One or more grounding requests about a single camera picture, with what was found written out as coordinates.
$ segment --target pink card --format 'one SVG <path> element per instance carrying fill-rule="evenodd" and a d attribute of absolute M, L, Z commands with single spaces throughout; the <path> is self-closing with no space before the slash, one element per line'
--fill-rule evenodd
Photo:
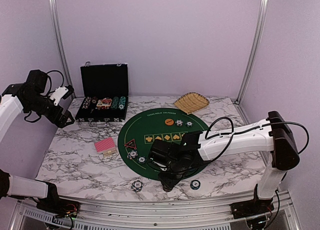
<path fill-rule="evenodd" d="M 108 157 L 117 152 L 116 145 L 112 137 L 106 138 L 94 144 L 98 153 L 103 153 L 104 157 Z"/>

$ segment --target purple wall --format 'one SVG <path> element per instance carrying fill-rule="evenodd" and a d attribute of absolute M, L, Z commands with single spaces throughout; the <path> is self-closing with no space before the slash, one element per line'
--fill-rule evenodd
<path fill-rule="evenodd" d="M 48 0 L 0 0 L 0 93 L 25 82 L 31 69 L 60 69 Z M 61 83 L 53 77 L 54 86 Z M 0 168 L 35 178 L 56 127 L 46 118 L 30 124 L 19 115 L 0 143 Z M 8 229 L 15 200 L 0 200 L 0 229 Z"/>
<path fill-rule="evenodd" d="M 284 181 L 302 229 L 319 229 L 320 0 L 269 0 L 266 25 L 242 106 L 251 121 L 277 110 L 304 124 L 310 145 Z M 292 128 L 298 148 L 306 138 Z"/>
<path fill-rule="evenodd" d="M 129 63 L 131 95 L 236 97 L 260 0 L 56 0 L 78 96 L 80 66 Z"/>

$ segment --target green poker mat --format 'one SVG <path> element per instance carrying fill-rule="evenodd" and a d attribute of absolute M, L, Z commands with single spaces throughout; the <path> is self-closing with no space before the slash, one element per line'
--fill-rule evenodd
<path fill-rule="evenodd" d="M 165 123 L 167 120 L 172 124 L 170 119 L 174 121 L 173 125 Z M 176 120 L 182 120 L 183 125 L 177 126 Z M 188 121 L 193 123 L 192 127 L 186 126 Z M 184 133 L 207 129 L 206 123 L 193 114 L 187 115 L 179 109 L 172 108 L 151 109 L 133 116 L 125 123 L 119 133 L 118 149 L 123 161 L 130 169 L 143 177 L 158 180 L 159 171 L 155 169 L 160 170 L 159 167 L 152 165 L 153 169 L 147 163 L 141 164 L 138 161 L 142 156 L 147 159 L 154 140 L 161 138 L 164 141 L 173 141 L 179 144 Z M 132 140 L 135 142 L 138 156 L 130 160 L 127 156 L 133 149 L 125 145 Z M 196 172 L 192 170 L 193 173 L 191 171 L 187 178 L 199 173 L 204 168 L 199 168 Z"/>

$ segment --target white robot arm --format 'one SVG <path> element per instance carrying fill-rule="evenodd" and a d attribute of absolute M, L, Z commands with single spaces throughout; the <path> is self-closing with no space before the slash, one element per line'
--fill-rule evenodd
<path fill-rule="evenodd" d="M 266 169 L 264 171 L 262 179 L 258 183 L 257 195 L 261 200 L 271 199 L 274 196 L 281 179 L 286 174 L 286 171 L 279 170 L 272 167 L 272 155 L 271 151 L 274 151 L 274 138 L 270 135 L 272 132 L 271 126 L 262 127 L 262 125 L 269 124 L 270 121 L 262 119 L 254 124 L 237 127 L 234 129 L 235 133 L 243 132 L 245 130 L 258 127 L 255 130 L 251 130 L 247 133 L 240 135 L 233 135 L 233 139 L 223 153 L 223 156 L 230 154 L 239 154 L 253 151 L 268 152 L 269 158 Z M 216 158 L 219 153 L 225 148 L 230 140 L 231 134 L 221 135 L 221 133 L 231 133 L 231 129 L 223 131 L 210 131 L 209 135 L 218 135 L 215 138 L 206 140 L 205 133 L 200 134 L 198 149 L 201 158 L 204 161 L 210 161 Z"/>
<path fill-rule="evenodd" d="M 41 95 L 46 87 L 49 76 L 40 70 L 31 70 L 27 81 L 22 84 L 11 84 L 0 95 L 0 142 L 14 119 L 23 111 L 34 111 L 39 117 L 46 116 L 52 123 L 63 128 L 74 122 L 69 111 L 63 113 L 59 106 L 60 100 L 73 93 L 71 85 L 57 88 L 51 96 Z M 5 173 L 0 169 L 0 198 L 38 198 L 37 207 L 46 211 L 61 213 L 70 201 L 58 196 L 57 187 L 51 183 L 25 179 Z"/>
<path fill-rule="evenodd" d="M 293 133 L 286 123 L 278 112 L 272 111 L 267 119 L 246 126 L 234 128 L 232 123 L 231 129 L 222 131 L 210 131 L 209 127 L 206 132 L 186 133 L 180 145 L 155 140 L 148 163 L 166 169 L 159 170 L 158 178 L 163 189 L 170 192 L 191 171 L 212 163 L 220 156 L 268 152 L 268 163 L 262 179 L 255 187 L 254 199 L 231 205 L 235 219 L 265 213 L 273 209 L 275 190 L 286 172 L 300 161 Z"/>

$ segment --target marble table surface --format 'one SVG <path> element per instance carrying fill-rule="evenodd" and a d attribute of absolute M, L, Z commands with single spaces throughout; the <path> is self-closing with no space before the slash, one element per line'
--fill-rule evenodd
<path fill-rule="evenodd" d="M 232 118 L 236 126 L 244 124 L 229 98 L 208 99 L 210 105 L 195 113 L 208 125 L 222 116 Z M 176 100 L 177 97 L 129 97 L 126 120 L 148 109 L 175 108 Z M 82 98 L 73 100 L 69 108 L 73 116 L 81 102 Z M 218 123 L 213 130 L 228 128 L 227 124 Z M 119 154 L 104 159 L 97 153 L 94 143 L 112 137 L 117 144 L 123 125 L 124 122 L 113 122 L 106 127 L 90 127 L 88 123 L 76 122 L 58 129 L 36 179 L 56 184 L 61 196 L 123 202 L 189 200 L 240 193 L 253 190 L 263 175 L 265 165 L 259 152 L 222 156 L 167 193 L 159 181 L 141 177 L 127 167 Z M 201 183 L 198 190 L 190 188 L 194 179 Z M 139 193 L 131 190 L 136 180 L 143 182 Z"/>

